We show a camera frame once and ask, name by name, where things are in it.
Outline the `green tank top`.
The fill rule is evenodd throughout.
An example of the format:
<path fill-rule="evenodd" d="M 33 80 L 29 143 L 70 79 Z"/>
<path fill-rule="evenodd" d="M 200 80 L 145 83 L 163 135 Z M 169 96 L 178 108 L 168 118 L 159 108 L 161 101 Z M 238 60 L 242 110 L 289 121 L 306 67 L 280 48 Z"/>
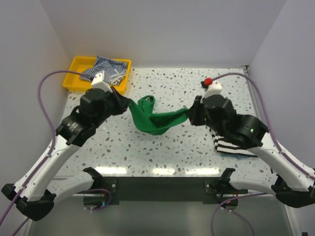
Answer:
<path fill-rule="evenodd" d="M 135 127 L 141 132 L 150 135 L 163 135 L 170 128 L 180 125 L 188 119 L 188 108 L 181 108 L 176 111 L 166 113 L 154 113 L 155 97 L 146 95 L 129 104 L 129 110 L 132 115 Z"/>

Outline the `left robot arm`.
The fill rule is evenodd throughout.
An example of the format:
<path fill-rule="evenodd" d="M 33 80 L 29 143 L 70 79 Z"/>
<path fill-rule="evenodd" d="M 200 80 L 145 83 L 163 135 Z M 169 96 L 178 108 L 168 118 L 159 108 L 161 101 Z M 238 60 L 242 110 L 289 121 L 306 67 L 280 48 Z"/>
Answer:
<path fill-rule="evenodd" d="M 93 88 L 81 96 L 80 104 L 66 116 L 38 161 L 15 184 L 7 183 L 1 192 L 16 208 L 33 221 L 43 219 L 58 202 L 73 194 L 89 190 L 98 192 L 102 175 L 92 167 L 67 179 L 57 188 L 49 188 L 51 180 L 110 117 L 123 114 L 131 99 L 120 95 L 114 88 L 104 91 Z"/>

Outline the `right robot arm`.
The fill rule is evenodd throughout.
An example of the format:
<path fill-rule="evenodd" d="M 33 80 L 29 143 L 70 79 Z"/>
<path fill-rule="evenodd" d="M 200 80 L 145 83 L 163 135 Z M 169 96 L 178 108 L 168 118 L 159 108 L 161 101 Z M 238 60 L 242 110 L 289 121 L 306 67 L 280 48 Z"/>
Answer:
<path fill-rule="evenodd" d="M 187 112 L 191 125 L 205 125 L 229 143 L 244 148 L 273 170 L 265 178 L 237 173 L 227 168 L 219 178 L 224 193 L 253 190 L 275 196 L 281 203 L 301 208 L 315 202 L 315 171 L 273 141 L 268 127 L 252 115 L 241 115 L 232 102 L 220 94 L 207 98 L 196 96 Z"/>

